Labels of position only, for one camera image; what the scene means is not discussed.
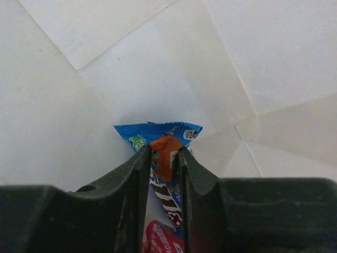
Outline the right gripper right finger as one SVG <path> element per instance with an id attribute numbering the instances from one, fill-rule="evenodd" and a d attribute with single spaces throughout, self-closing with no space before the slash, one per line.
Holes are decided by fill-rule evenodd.
<path id="1" fill-rule="evenodd" d="M 178 153 L 186 252 L 336 252 L 336 183 L 219 178 Z"/>

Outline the red snack packet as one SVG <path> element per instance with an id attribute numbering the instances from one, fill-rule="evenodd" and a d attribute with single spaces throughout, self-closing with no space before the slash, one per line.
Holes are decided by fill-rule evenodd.
<path id="1" fill-rule="evenodd" d="M 151 221 L 145 229 L 143 253 L 184 253 L 184 241 L 176 231 L 159 221 Z"/>

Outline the blue M&M's candy bag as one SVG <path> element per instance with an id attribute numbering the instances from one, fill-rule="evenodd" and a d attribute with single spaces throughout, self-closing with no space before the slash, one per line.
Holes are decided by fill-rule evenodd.
<path id="1" fill-rule="evenodd" d="M 114 125 L 114 128 L 135 151 L 150 146 L 150 185 L 170 222 L 181 230 L 183 218 L 176 158 L 183 147 L 190 147 L 203 127 L 187 122 L 147 122 Z"/>

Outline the blue checkered paper bag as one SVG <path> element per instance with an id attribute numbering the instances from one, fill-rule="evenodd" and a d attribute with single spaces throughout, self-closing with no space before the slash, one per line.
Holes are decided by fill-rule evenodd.
<path id="1" fill-rule="evenodd" d="M 1 187 L 75 192 L 147 122 L 219 178 L 336 183 L 336 1 L 1 1 Z"/>

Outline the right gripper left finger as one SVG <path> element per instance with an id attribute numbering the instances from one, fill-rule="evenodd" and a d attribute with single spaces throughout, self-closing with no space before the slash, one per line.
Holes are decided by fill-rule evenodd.
<path id="1" fill-rule="evenodd" d="M 1 252 L 140 252 L 151 148 L 75 192 L 1 187 Z"/>

